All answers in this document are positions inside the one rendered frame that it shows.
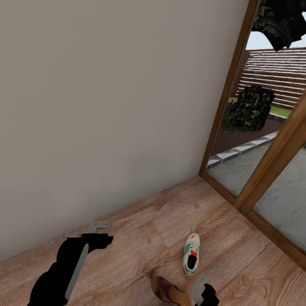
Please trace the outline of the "sandal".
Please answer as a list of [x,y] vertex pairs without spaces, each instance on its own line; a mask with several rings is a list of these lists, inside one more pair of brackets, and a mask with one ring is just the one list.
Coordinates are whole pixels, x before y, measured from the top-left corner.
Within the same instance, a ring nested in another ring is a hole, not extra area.
[[153,277],[151,286],[155,295],[162,301],[174,303],[178,306],[191,306],[188,295],[181,292],[175,284],[171,284],[161,276]]

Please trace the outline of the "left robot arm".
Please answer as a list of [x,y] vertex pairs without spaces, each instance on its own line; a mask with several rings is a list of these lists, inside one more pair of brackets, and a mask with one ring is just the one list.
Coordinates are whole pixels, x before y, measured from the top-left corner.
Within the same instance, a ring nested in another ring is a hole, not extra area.
[[57,261],[48,272],[36,281],[27,306],[64,306],[68,303],[89,252],[105,249],[113,236],[99,234],[98,230],[110,230],[108,221],[94,221],[88,233],[67,238],[59,248]]

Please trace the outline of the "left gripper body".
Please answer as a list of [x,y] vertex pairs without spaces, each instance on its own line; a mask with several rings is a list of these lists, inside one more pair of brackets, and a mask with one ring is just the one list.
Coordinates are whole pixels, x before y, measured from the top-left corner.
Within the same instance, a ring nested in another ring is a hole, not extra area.
[[108,235],[107,234],[89,234],[84,233],[82,235],[88,235],[93,239],[93,248],[90,252],[95,249],[105,249],[107,247]]

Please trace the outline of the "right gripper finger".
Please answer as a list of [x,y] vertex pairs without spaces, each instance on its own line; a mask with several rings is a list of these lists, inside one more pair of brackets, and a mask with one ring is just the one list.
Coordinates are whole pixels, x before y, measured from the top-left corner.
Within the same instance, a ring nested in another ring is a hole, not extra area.
[[216,294],[215,289],[210,284],[205,284],[205,287],[209,287],[214,294]]

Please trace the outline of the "gym shoe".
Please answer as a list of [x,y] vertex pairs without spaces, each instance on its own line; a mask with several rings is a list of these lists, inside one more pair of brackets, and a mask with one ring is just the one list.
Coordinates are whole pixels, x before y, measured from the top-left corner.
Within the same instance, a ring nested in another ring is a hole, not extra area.
[[181,269],[183,276],[187,279],[192,279],[197,270],[199,260],[199,244],[200,239],[196,233],[192,233],[186,240]]

